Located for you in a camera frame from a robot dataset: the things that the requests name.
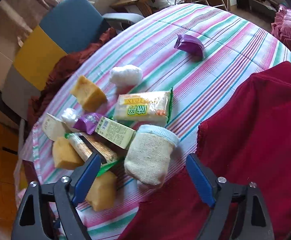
light blue cuff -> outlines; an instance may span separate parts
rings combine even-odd
[[[166,138],[168,141],[173,143],[176,147],[178,146],[180,139],[173,132],[156,125],[144,124],[139,127],[137,133],[152,133]]]

curtain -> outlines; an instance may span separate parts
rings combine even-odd
[[[0,9],[16,25],[19,45],[39,24],[41,19],[62,0],[1,0]]]

chair backrest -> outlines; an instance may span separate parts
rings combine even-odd
[[[2,100],[26,120],[28,100],[40,95],[59,59],[96,42],[110,26],[87,0],[63,0],[29,35],[15,56]]]

yellow chair panel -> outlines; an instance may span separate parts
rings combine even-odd
[[[37,89],[43,90],[54,65],[67,55],[37,26],[15,56],[14,67]]]

round table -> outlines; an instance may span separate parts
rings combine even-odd
[[[205,46],[204,60],[174,49],[177,34],[189,34]],[[131,26],[91,56],[61,88],[46,112],[60,117],[68,108],[81,109],[70,90],[80,75],[97,84],[108,98],[99,113],[113,113],[118,94],[174,87],[172,117],[166,128],[181,140],[172,153],[167,179],[177,173],[185,157],[196,150],[200,122],[218,111],[250,74],[283,61],[291,52],[270,33],[229,12],[200,4],[171,6]],[[115,66],[136,65],[143,70],[142,83],[133,89],[116,90],[109,83]],[[44,115],[36,123],[20,156],[33,157],[40,183],[56,182],[71,171],[56,169],[52,141],[42,132]],[[124,174],[122,165],[113,168],[118,176],[114,208],[94,212],[86,202],[77,209],[93,239],[117,239],[152,191],[140,191],[136,181]]]

